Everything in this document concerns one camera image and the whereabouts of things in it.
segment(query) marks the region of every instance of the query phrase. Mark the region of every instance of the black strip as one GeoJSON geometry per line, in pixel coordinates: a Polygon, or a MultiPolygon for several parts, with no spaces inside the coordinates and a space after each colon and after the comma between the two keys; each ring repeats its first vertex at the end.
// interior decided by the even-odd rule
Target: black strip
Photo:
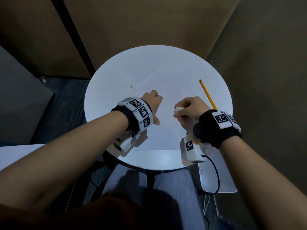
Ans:
{"type": "Polygon", "coordinates": [[[51,0],[56,11],[58,12],[68,34],[70,35],[73,43],[75,44],[76,49],[78,50],[90,76],[92,77],[96,72],[91,59],[83,45],[83,42],[78,34],[78,31],[75,27],[75,24],[67,10],[67,7],[63,0],[51,0]]]}
{"type": "Polygon", "coordinates": [[[37,135],[38,135],[38,133],[39,133],[39,130],[40,130],[41,126],[42,126],[43,123],[44,123],[44,120],[45,120],[45,118],[46,118],[47,112],[48,112],[48,110],[50,109],[51,104],[52,104],[52,102],[53,102],[55,96],[56,96],[56,94],[54,93],[54,94],[52,95],[51,99],[49,100],[49,102],[48,102],[48,104],[47,104],[47,106],[46,106],[46,108],[45,108],[45,111],[44,111],[43,115],[41,116],[41,118],[40,118],[40,120],[39,120],[39,122],[38,122],[38,124],[37,124],[37,127],[36,127],[36,129],[35,129],[35,131],[34,131],[34,133],[33,133],[33,136],[32,136],[32,138],[31,138],[31,140],[30,140],[30,144],[34,144],[34,143],[35,143],[36,137],[37,137],[37,135]]]}
{"type": "Polygon", "coordinates": [[[34,76],[36,78],[40,78],[40,77],[50,77],[50,78],[61,78],[61,79],[74,79],[74,80],[90,80],[91,77],[70,77],[70,76],[55,76],[55,75],[43,75],[43,74],[34,74],[34,76]]]}

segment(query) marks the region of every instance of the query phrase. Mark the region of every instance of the brown wall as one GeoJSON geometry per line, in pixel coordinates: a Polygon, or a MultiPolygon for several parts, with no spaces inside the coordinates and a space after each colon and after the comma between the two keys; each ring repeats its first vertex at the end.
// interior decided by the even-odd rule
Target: brown wall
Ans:
{"type": "Polygon", "coordinates": [[[243,139],[305,194],[306,6],[243,0],[207,59],[229,87],[243,139]]]}
{"type": "Polygon", "coordinates": [[[33,74],[90,77],[51,0],[0,0],[0,45],[33,74]]]}
{"type": "Polygon", "coordinates": [[[180,47],[206,58],[239,0],[64,0],[98,69],[143,45],[180,47]]]}

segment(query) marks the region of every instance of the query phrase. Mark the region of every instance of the leg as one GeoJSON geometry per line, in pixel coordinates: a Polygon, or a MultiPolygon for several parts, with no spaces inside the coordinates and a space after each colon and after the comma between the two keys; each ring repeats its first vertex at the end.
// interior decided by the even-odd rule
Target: leg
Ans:
{"type": "Polygon", "coordinates": [[[204,217],[188,170],[159,174],[155,178],[154,198],[156,220],[171,229],[205,229],[204,217]]]}
{"type": "Polygon", "coordinates": [[[107,193],[124,193],[133,202],[143,207],[143,194],[146,187],[146,174],[118,164],[106,182],[102,195],[107,193]]]}

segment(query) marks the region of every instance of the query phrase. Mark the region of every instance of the jeans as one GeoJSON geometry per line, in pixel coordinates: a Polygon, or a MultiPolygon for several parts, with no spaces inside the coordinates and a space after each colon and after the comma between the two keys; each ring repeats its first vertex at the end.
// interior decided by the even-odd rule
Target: jeans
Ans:
{"type": "Polygon", "coordinates": [[[204,217],[188,170],[155,176],[154,189],[147,189],[147,175],[118,164],[102,195],[120,192],[143,208],[150,228],[206,229],[204,217]]]}

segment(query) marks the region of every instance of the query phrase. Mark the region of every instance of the wrist-mounted device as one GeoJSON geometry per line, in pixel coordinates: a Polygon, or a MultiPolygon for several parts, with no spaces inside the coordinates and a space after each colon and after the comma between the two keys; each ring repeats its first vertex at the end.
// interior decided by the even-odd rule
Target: wrist-mounted device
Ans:
{"type": "Polygon", "coordinates": [[[226,111],[209,110],[203,113],[193,127],[193,134],[201,142],[208,142],[217,149],[221,143],[232,137],[241,136],[241,128],[226,111]]]}
{"type": "Polygon", "coordinates": [[[140,133],[153,124],[153,114],[149,104],[138,97],[128,97],[120,101],[111,111],[116,110],[127,117],[129,125],[124,134],[117,138],[110,147],[126,152],[139,138],[140,133]]]}

